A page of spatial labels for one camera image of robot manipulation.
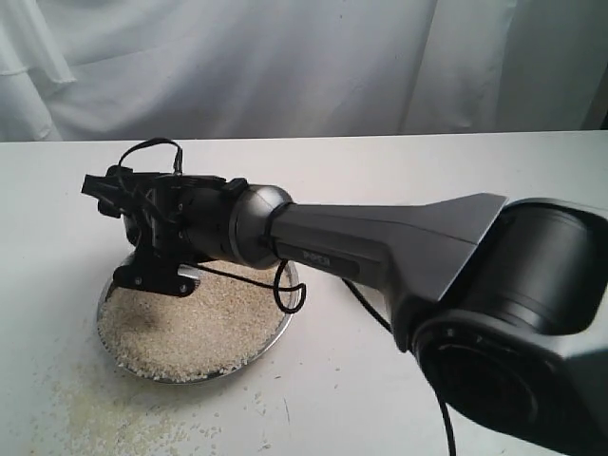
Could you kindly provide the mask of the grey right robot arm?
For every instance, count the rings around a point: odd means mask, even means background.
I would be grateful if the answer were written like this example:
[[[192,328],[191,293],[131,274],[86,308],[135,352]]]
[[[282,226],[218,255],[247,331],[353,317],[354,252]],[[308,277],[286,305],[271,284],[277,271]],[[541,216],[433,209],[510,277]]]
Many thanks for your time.
[[[118,286],[186,296],[182,266],[296,262],[385,298],[398,349],[469,420],[567,455],[607,451],[607,216],[476,194],[414,206],[298,204],[244,179],[113,166],[82,190],[135,252]]]

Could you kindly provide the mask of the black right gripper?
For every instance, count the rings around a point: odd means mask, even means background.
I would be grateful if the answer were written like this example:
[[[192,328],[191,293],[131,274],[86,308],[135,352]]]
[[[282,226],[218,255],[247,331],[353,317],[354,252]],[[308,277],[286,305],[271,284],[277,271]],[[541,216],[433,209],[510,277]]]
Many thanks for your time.
[[[226,252],[228,182],[216,176],[108,173],[98,211],[122,218],[138,252]]]

